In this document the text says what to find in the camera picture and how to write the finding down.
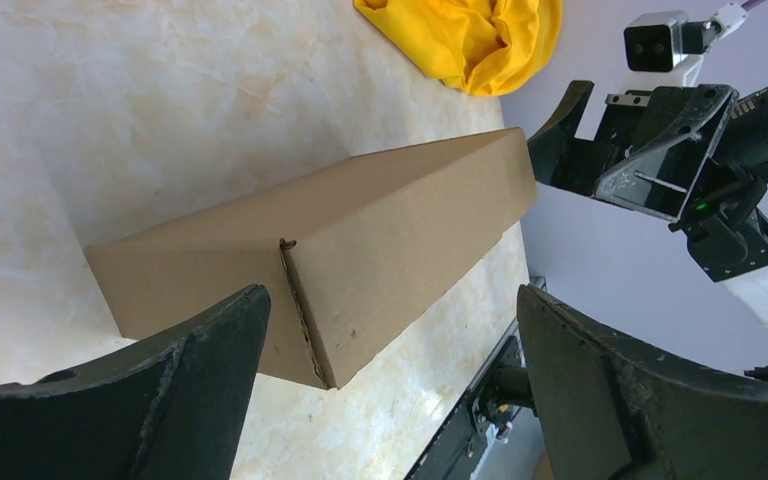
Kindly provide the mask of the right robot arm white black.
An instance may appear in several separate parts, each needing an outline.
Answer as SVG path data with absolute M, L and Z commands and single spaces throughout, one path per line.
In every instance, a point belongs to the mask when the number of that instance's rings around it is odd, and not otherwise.
M 659 86 L 606 98 L 593 139 L 577 130 L 594 85 L 571 82 L 529 139 L 538 182 L 664 221 L 691 258 L 768 331 L 768 87 Z M 768 381 L 768 366 L 750 371 Z

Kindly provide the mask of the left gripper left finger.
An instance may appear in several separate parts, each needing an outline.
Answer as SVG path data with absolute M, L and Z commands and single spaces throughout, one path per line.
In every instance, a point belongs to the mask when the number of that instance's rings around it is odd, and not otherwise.
M 250 285 L 160 333 L 0 385 L 0 479 L 226 479 L 264 347 Z

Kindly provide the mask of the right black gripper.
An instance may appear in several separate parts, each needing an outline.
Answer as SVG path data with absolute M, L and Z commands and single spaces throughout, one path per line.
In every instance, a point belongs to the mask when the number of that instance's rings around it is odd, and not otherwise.
M 594 88 L 570 82 L 531 136 L 537 182 L 665 220 L 714 282 L 768 266 L 768 86 L 628 90 L 605 99 L 597 137 L 576 132 Z

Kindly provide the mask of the yellow cloth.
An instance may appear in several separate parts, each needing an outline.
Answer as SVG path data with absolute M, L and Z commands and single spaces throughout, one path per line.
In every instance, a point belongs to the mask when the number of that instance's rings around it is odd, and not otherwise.
M 547 66 L 561 0 L 368 0 L 355 10 L 424 75 L 480 97 L 510 94 Z

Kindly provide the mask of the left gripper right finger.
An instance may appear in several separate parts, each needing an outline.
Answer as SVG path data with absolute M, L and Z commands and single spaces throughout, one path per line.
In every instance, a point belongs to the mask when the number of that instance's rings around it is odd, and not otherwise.
M 523 285 L 517 321 L 558 479 L 768 479 L 768 382 L 674 355 Z

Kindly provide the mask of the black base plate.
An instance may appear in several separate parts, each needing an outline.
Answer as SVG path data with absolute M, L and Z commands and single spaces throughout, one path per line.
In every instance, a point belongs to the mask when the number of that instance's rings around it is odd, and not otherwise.
M 525 365 L 512 322 L 405 475 L 407 479 L 531 479 L 545 453 L 539 420 L 505 404 L 493 374 Z

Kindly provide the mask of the brown cardboard box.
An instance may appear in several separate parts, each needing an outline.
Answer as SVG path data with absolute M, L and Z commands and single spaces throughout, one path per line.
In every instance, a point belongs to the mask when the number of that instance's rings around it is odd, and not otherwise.
M 134 340 L 264 286 L 259 372 L 341 388 L 535 200 L 526 136 L 511 128 L 356 156 L 85 255 Z

